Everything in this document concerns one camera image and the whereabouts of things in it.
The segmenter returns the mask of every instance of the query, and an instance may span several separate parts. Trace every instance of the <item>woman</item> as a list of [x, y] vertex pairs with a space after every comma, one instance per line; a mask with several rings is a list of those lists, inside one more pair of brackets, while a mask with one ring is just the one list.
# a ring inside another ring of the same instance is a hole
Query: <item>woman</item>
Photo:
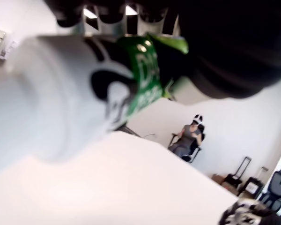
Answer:
[[202, 142], [202, 134], [198, 129], [198, 125], [201, 124], [202, 121], [203, 117], [196, 115], [195, 118], [193, 118], [191, 125], [185, 125], [183, 127], [182, 131], [178, 134], [178, 137], [180, 138], [179, 141], [170, 146], [169, 150], [181, 158], [191, 152], [190, 146], [193, 141], [197, 140], [197, 144], [200, 146]]

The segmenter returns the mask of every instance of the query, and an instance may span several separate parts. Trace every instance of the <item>white table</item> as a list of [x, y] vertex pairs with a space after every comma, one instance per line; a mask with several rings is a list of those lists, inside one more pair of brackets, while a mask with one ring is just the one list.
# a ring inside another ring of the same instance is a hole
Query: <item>white table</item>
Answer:
[[122, 132], [70, 161], [0, 172], [0, 225], [216, 225], [237, 198], [163, 146]]

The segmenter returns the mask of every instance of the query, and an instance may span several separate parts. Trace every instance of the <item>gray pants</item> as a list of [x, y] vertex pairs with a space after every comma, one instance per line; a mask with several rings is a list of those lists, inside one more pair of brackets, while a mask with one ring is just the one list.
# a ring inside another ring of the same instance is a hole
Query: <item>gray pants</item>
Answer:
[[188, 155], [191, 150], [189, 149], [189, 147], [181, 145], [179, 143], [175, 143], [172, 146], [169, 147], [169, 150], [171, 152], [173, 152], [175, 155], [177, 155], [178, 157], [182, 157], [182, 156], [186, 156]]

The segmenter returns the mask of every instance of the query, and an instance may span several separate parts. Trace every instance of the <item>gray shirt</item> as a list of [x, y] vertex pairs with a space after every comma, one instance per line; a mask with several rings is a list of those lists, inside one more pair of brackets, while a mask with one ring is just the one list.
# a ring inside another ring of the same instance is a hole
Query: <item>gray shirt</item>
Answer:
[[199, 129], [196, 129], [195, 131], [191, 132], [190, 131], [191, 125], [185, 125], [184, 126], [184, 132], [181, 136], [180, 141], [178, 142], [180, 145], [184, 146], [190, 146], [194, 140], [196, 140], [195, 137], [192, 137], [192, 134], [195, 133], [196, 135], [200, 135], [201, 132]]

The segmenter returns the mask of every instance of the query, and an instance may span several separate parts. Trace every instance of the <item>black office chair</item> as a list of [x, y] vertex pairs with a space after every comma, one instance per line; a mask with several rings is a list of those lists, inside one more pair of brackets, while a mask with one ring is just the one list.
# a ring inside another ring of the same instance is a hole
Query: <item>black office chair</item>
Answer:
[[262, 193], [259, 201], [275, 212], [281, 208], [281, 170], [275, 171], [268, 185], [267, 192]]
[[[202, 141], [205, 139], [205, 134], [203, 133], [204, 132], [204, 125], [203, 124], [200, 124], [198, 125], [198, 129], [201, 131], [201, 134], [202, 134]], [[168, 148], [172, 145], [172, 142], [174, 140], [175, 137], [177, 137], [177, 134], [174, 134], [172, 133], [173, 137], [169, 143], [169, 146]], [[190, 153], [186, 156], [182, 156], [181, 158], [185, 161], [185, 162], [188, 162], [188, 163], [192, 163], [194, 161], [194, 159], [196, 158], [197, 154], [199, 151], [202, 150], [202, 148], [198, 145], [197, 143], [197, 140], [195, 140], [194, 142], [192, 142], [191, 146], [190, 146]]]

